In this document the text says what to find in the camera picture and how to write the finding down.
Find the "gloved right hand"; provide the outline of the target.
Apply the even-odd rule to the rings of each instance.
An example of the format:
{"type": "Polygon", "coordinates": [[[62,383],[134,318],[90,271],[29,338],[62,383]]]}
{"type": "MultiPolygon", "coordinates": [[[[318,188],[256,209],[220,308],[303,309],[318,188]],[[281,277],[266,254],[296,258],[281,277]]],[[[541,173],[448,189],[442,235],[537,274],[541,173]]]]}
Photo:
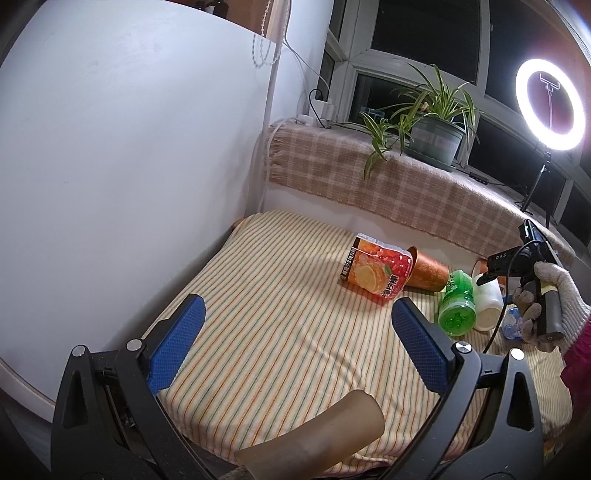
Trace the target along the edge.
{"type": "Polygon", "coordinates": [[[542,305],[535,299],[533,293],[517,288],[513,293],[513,303],[518,307],[524,322],[522,337],[526,343],[542,352],[550,353],[558,347],[561,354],[565,355],[581,337],[589,323],[590,306],[585,303],[570,273],[563,267],[548,262],[537,262],[534,265],[534,273],[541,283],[547,283],[556,288],[560,300],[563,338],[559,340],[543,338],[538,326],[542,305]]]}

